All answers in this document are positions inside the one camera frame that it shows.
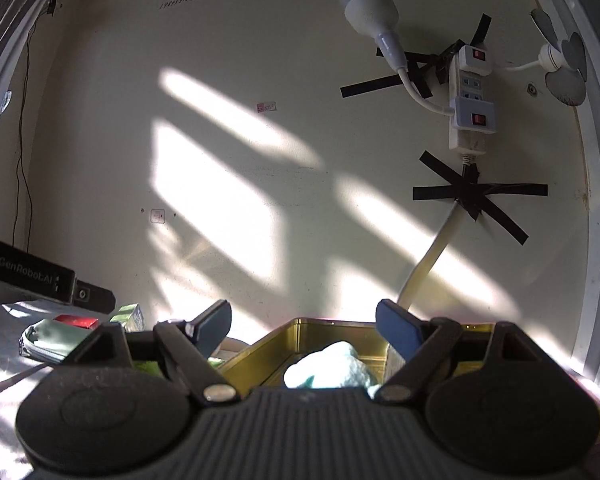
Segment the small wall sticker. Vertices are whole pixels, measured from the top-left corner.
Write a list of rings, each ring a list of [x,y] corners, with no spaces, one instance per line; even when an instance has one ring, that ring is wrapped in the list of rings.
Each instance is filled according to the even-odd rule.
[[[149,220],[155,224],[166,223],[166,211],[164,209],[151,209],[149,214]]]

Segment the white small usb fan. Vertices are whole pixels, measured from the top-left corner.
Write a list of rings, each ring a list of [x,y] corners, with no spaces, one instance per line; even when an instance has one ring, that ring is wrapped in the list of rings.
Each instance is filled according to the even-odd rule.
[[[547,90],[559,102],[570,107],[582,105],[586,98],[588,61],[584,41],[578,32],[559,39],[550,16],[541,9],[533,9],[530,18],[544,44],[535,61],[517,66],[495,66],[500,72],[516,73],[541,67]]]

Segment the black tape cross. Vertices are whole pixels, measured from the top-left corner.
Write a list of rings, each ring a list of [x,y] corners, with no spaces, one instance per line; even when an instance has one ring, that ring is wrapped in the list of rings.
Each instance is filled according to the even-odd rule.
[[[471,42],[457,39],[439,54],[405,51],[408,79],[414,84],[417,92],[423,99],[432,97],[432,92],[427,82],[427,76],[430,70],[434,71],[438,84],[446,84],[449,81],[450,65],[453,56],[459,54],[462,47],[465,46],[475,48],[483,47],[491,22],[492,18],[490,15],[482,14],[474,36],[471,38]],[[359,96],[364,93],[400,86],[401,84],[402,82],[398,75],[390,75],[369,81],[358,82],[357,84],[348,84],[347,86],[340,88],[340,93],[343,99],[345,99],[350,98],[350,96]]]
[[[461,172],[457,172],[433,154],[424,151],[419,161],[445,180],[444,185],[414,186],[412,200],[454,200],[477,221],[480,214],[486,214],[499,224],[518,244],[524,245],[529,235],[496,206],[491,195],[548,196],[548,185],[543,183],[488,183],[479,181],[479,170],[475,162],[464,162]]]

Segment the striped grey bed sheet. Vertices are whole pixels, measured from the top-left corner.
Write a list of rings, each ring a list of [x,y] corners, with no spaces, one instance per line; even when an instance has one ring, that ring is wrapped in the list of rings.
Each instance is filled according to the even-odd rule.
[[[0,479],[23,479],[31,472],[16,436],[16,415],[22,400],[50,372],[48,366],[20,356],[20,336],[28,326],[62,314],[103,321],[109,318],[106,314],[47,300],[0,304]]]

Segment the white bulb lamp plug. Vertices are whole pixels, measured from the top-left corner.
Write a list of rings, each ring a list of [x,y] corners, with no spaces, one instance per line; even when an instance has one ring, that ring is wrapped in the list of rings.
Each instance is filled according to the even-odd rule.
[[[370,37],[380,49],[388,65],[398,74],[406,92],[430,112],[452,117],[454,110],[422,98],[407,76],[407,59],[396,33],[399,11],[393,0],[339,0],[344,17],[360,35]]]

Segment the dark green pouch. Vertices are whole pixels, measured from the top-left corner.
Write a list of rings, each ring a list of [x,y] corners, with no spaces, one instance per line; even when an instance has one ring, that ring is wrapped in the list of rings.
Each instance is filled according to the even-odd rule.
[[[43,318],[22,332],[18,352],[38,362],[58,364],[92,331],[58,323],[55,318]]]

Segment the red cigarette box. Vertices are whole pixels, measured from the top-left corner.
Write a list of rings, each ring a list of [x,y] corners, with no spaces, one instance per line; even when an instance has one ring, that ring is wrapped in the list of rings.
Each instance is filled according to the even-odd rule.
[[[98,318],[70,314],[57,315],[55,321],[67,326],[80,328],[81,330],[94,330],[100,323]]]

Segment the gold metal tin box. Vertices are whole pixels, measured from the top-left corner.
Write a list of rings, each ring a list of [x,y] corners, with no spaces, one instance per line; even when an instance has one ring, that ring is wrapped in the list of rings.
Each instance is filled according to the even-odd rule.
[[[513,335],[500,358],[486,359],[492,326],[466,325],[450,354],[422,390],[426,424],[450,451],[466,460],[501,463],[516,453],[573,454],[588,442],[593,423],[573,398],[535,370],[531,353]],[[368,323],[296,318],[243,348],[219,368],[240,394],[259,386],[323,388],[334,364],[358,360],[372,382],[388,370],[388,342]]]

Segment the black tape cross lower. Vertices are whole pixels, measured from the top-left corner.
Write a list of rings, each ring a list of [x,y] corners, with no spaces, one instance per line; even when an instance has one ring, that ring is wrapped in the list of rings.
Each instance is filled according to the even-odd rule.
[[[548,185],[543,183],[488,183],[479,181],[479,170],[475,162],[464,162],[461,172],[457,172],[433,154],[424,151],[419,161],[445,180],[444,185],[414,186],[412,200],[454,200],[477,221],[480,214],[486,214],[499,224],[518,244],[524,245],[529,235],[496,206],[491,195],[548,196]]]

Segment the black tape cross upper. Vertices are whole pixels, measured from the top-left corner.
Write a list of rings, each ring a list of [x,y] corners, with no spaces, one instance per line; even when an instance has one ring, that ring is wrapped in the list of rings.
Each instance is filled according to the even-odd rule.
[[[432,92],[427,82],[427,76],[430,70],[434,71],[438,84],[446,84],[449,81],[450,65],[453,56],[459,54],[462,47],[465,46],[475,48],[483,47],[491,22],[492,18],[490,15],[482,14],[474,36],[471,38],[471,42],[457,39],[439,54],[405,51],[408,79],[414,84],[417,92],[423,99],[432,97]],[[350,96],[359,96],[364,93],[400,86],[401,84],[402,82],[398,75],[390,75],[369,81],[358,82],[357,84],[348,84],[347,86],[340,88],[340,93],[343,99],[345,99],[350,98]]]

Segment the white power strip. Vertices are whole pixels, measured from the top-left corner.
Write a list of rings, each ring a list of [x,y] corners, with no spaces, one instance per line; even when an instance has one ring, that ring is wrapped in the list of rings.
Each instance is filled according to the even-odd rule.
[[[463,156],[486,154],[486,137],[498,131],[495,106],[486,95],[493,72],[486,50],[465,44],[449,66],[449,149]]]

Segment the small blue white carton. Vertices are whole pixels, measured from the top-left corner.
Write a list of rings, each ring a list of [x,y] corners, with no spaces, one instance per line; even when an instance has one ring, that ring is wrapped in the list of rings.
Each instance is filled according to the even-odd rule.
[[[139,304],[127,304],[120,307],[109,319],[110,323],[118,323],[127,333],[143,332],[146,330],[145,320]]]

